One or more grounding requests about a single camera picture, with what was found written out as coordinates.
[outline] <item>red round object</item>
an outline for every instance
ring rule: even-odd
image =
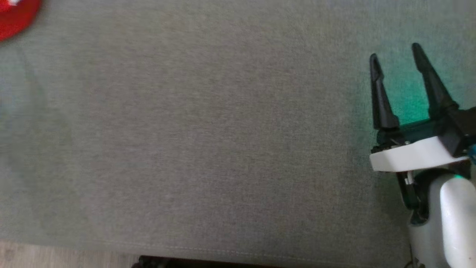
[[[40,9],[41,0],[0,0],[0,41],[12,37],[27,28]]]

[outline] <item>blue part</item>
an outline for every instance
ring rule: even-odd
[[[471,146],[468,150],[469,159],[476,165],[476,144]]]

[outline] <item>gray tablecloth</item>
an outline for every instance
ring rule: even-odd
[[[472,0],[48,0],[0,43],[0,238],[287,267],[402,267],[368,58],[426,117],[419,42],[475,105]]]

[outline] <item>stitching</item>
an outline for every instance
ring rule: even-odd
[[[162,245],[162,244],[143,244],[143,243],[134,243],[134,242],[125,242],[125,241],[114,241],[114,240],[100,240],[100,239],[90,239],[90,240],[81,240],[81,239],[75,239],[73,237],[66,237],[66,236],[38,236],[38,235],[28,235],[28,237],[36,237],[40,239],[50,239],[52,237],[60,238],[61,240],[67,240],[71,241],[73,239],[76,242],[82,242],[82,243],[94,243],[94,244],[111,244],[111,245],[126,245],[130,247],[136,247],[136,248],[166,248],[166,249],[179,249],[179,250],[184,250],[184,251],[201,251],[201,252],[206,252],[208,254],[219,254],[219,255],[231,255],[231,256],[247,256],[249,258],[252,257],[267,257],[267,258],[278,258],[281,260],[286,260],[286,261],[291,261],[291,262],[298,262],[298,261],[305,261],[305,262],[311,262],[311,263],[317,263],[317,264],[331,264],[331,265],[339,265],[342,267],[367,267],[367,268],[373,268],[374,266],[369,266],[369,265],[357,265],[357,264],[352,264],[352,263],[342,263],[342,262],[330,262],[330,261],[322,261],[322,260],[317,260],[317,259],[311,259],[311,258],[301,258],[301,257],[292,257],[292,256],[284,256],[284,255],[273,255],[273,254],[262,254],[262,253],[250,253],[250,252],[243,252],[243,251],[235,251],[235,250],[224,250],[224,249],[210,249],[210,248],[200,248],[200,247],[181,247],[181,246],[167,246],[167,245]]]

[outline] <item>robotic arm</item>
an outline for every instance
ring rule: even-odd
[[[374,171],[397,176],[408,222],[415,268],[476,267],[476,107],[459,109],[421,46],[412,45],[425,81],[429,119],[400,125],[383,85],[375,54],[370,56],[374,128]]]

